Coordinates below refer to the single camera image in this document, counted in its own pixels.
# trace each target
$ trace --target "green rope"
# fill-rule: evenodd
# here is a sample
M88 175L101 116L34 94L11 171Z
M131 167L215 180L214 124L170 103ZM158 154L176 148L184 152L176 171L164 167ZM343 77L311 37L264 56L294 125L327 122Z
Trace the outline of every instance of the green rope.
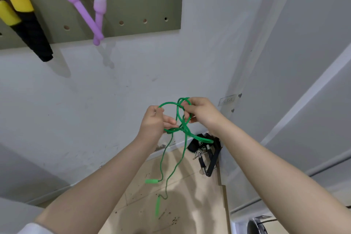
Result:
M157 179L150 179L150 180L145 180L145 183L159 183L160 181L163 180L163 172L162 172L162 161L163 161L163 157L165 156L165 152L167 150L167 147L169 147L169 145L171 144L172 140L173 140L173 133L177 132L177 131L182 131L184 132L185 134L185 142L184 142L184 150L183 150L183 154L182 154L182 158L179 160L179 162L175 165L174 169L173 169L173 172L168 176L167 180L166 180L166 188L165 188L165 192L166 192L166 197L164 197L162 194L159 194L158 195L158 198L157 198L157 202L156 202L156 216L158 216L158 213L159 213L159 206L160 206L160 197L162 197L164 200L167 200L168 198L168 194L167 194L167 185L168 185L168 180L169 178L174 174L174 172L176 171L177 169L177 166L181 163L181 161L183 160L184 158L184 154L185 154L185 150L186 150L186 141L188 139L188 136L189 137L192 137L200 142L205 142L205 143L213 143L213 140L211 139L206 139L206 138L201 138L199 136L196 136L194 134L191 133L191 131L189 130L187 124L189 123L191 117L188 118L187 121L185 121L185 117L184 115L181 117L179 115L179 108L181 108L183 111L184 111L184 107L181 105L181 103L183 101L186 101L189 105L191 105L190 101L188 100L188 97L185 97L185 98L179 98L178 99L178 102L177 103L174 103L174 102L166 102L166 103L163 103L161 104L159 107L163 107L164 105L167 105L167 104L174 104L177 106L177 115L175 117L175 120L178 120L181 122L179 128L171 128L169 130L165 129L165 132L168 133L168 134L172 134L171 136L171 140L169 141L169 143L167 144L167 146L165 147L164 151L163 151L163 154L162 154L162 158L161 158L161 162L160 162L160 171L161 171L161 175L162 175L162 178L160 180L157 180Z

